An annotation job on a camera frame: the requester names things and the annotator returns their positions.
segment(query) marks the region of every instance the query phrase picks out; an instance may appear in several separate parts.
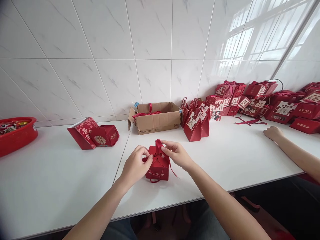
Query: cardboard box flap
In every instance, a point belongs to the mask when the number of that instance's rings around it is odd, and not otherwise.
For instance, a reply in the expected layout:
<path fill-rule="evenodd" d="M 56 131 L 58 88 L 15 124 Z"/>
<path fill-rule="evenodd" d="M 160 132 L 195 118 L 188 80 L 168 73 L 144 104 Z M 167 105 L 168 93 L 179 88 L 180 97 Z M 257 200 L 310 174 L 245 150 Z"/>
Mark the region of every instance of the cardboard box flap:
<path fill-rule="evenodd" d="M 134 118 L 132 116 L 136 115 L 136 111 L 133 108 L 130 108 L 129 116 L 128 116 L 128 131 L 130 131 L 131 123 L 136 125 Z"/>
<path fill-rule="evenodd" d="M 136 125 L 138 126 L 139 130 L 152 129 L 174 124 L 180 124 L 179 111 L 136 117 Z"/>

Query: white table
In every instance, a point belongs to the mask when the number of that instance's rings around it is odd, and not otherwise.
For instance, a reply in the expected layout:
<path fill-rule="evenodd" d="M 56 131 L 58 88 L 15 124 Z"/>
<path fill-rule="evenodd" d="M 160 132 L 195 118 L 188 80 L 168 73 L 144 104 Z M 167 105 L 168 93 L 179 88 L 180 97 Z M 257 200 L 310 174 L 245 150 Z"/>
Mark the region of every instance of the white table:
<path fill-rule="evenodd" d="M 38 128 L 26 147 L 0 158 L 1 227 L 9 239 L 72 226 L 114 182 L 128 140 L 127 121 L 115 125 L 112 148 L 81 150 L 68 126 Z"/>
<path fill-rule="evenodd" d="M 236 125 L 235 122 L 241 121 L 223 117 L 221 122 L 210 122 L 210 136 L 200 142 L 189 142 L 181 128 L 141 136 L 134 128 L 116 179 L 133 149 L 137 145 L 154 146 L 156 139 L 180 142 L 191 158 L 228 192 L 303 173 L 273 141 L 264 136 L 262 131 L 272 125 L 280 127 L 298 146 L 320 157 L 320 134 L 308 135 L 289 125 L 266 120 L 268 125 Z M 179 179 L 171 170 L 169 181 L 150 183 L 144 177 L 123 197 L 112 218 L 122 219 L 203 198 L 188 173 L 171 163 Z"/>

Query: person's leg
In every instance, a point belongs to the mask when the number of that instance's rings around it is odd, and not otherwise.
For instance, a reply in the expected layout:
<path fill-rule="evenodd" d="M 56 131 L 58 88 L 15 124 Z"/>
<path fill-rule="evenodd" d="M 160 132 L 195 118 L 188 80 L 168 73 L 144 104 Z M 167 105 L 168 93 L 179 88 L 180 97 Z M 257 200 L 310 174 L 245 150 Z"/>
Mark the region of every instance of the person's leg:
<path fill-rule="evenodd" d="M 130 218 L 109 223 L 101 237 L 101 240 L 109 239 L 137 240 L 137 237 L 130 225 Z"/>
<path fill-rule="evenodd" d="M 230 240 L 206 200 L 200 200 L 186 205 L 191 227 L 187 240 Z"/>
<path fill-rule="evenodd" d="M 291 177 L 236 194 L 260 205 L 297 240 L 320 239 L 320 186 Z"/>

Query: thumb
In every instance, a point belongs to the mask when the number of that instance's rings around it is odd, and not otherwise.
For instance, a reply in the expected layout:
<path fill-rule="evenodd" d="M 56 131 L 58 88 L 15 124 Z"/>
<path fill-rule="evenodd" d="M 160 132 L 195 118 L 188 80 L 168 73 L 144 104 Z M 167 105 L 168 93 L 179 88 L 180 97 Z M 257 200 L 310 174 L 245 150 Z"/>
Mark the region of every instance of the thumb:
<path fill-rule="evenodd" d="M 153 160 L 153 155 L 151 154 L 151 155 L 148 157 L 147 161 L 144 163 L 145 168 L 147 169 L 147 171 L 148 171 L 149 168 L 151 167 L 152 160 Z"/>
<path fill-rule="evenodd" d="M 165 155 L 169 156 L 169 157 L 173 157 L 174 152 L 172 152 L 171 150 L 169 150 L 168 148 L 165 147 L 161 147 L 161 150 L 164 152 Z"/>

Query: cartoon couple illustration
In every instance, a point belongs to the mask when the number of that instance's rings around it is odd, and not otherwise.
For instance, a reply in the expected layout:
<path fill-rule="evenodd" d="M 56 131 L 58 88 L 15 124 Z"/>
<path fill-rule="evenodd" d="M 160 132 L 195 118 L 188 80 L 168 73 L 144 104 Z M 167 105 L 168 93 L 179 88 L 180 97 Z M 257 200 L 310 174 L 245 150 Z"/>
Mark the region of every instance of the cartoon couple illustration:
<path fill-rule="evenodd" d="M 211 121 L 220 121 L 221 115 L 220 111 L 213 111 L 211 115 Z"/>

